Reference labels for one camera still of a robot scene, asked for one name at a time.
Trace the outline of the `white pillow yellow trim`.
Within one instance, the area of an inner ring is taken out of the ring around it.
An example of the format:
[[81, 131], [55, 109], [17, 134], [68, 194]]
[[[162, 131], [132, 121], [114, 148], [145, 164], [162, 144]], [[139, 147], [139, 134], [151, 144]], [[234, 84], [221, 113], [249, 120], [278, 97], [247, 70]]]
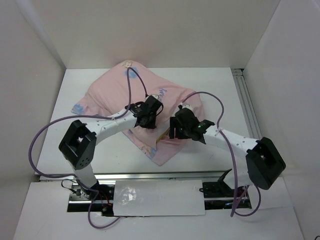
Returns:
[[162, 140], [165, 136], [167, 136], [170, 132], [170, 128], [168, 128], [167, 130], [165, 130], [162, 134], [160, 134], [157, 137], [156, 143], [158, 143], [160, 140]]

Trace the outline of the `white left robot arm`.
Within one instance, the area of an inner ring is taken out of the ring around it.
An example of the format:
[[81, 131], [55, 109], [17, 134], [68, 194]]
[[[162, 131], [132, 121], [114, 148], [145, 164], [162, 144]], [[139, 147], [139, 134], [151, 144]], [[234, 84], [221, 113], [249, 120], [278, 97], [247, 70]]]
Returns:
[[63, 136], [58, 149], [71, 165], [77, 181], [82, 184], [81, 194], [88, 200], [97, 197], [99, 187], [91, 162], [96, 145], [122, 131], [135, 127], [156, 128], [156, 118], [164, 105], [154, 95], [145, 101], [132, 103], [121, 111], [96, 121], [73, 121]]

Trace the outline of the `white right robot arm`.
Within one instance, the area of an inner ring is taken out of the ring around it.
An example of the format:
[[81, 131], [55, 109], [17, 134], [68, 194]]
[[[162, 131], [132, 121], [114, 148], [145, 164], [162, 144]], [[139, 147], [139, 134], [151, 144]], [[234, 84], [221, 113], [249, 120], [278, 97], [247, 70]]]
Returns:
[[286, 163], [269, 138], [248, 138], [218, 128], [212, 121], [199, 121], [187, 107], [181, 106], [170, 118], [169, 138], [191, 139], [233, 153], [246, 162], [247, 173], [240, 177], [243, 185], [255, 185], [262, 190], [270, 189], [286, 168]]

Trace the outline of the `pink printed pillowcase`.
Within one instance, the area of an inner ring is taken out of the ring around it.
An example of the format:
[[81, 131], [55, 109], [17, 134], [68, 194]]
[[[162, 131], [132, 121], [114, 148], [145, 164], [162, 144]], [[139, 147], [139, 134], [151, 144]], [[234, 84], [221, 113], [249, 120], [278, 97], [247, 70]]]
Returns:
[[146, 95], [162, 96], [163, 111], [156, 117], [156, 128], [137, 126], [123, 134], [158, 166], [164, 165], [186, 145], [185, 139], [170, 139], [166, 135], [156, 143], [159, 135], [169, 128], [170, 117], [180, 103], [190, 104], [199, 121], [205, 118], [204, 107], [199, 95], [186, 99], [194, 90], [162, 78], [142, 64], [126, 60], [111, 68], [95, 80], [83, 98], [71, 112], [76, 115], [108, 117], [122, 110], [128, 102], [145, 100]]

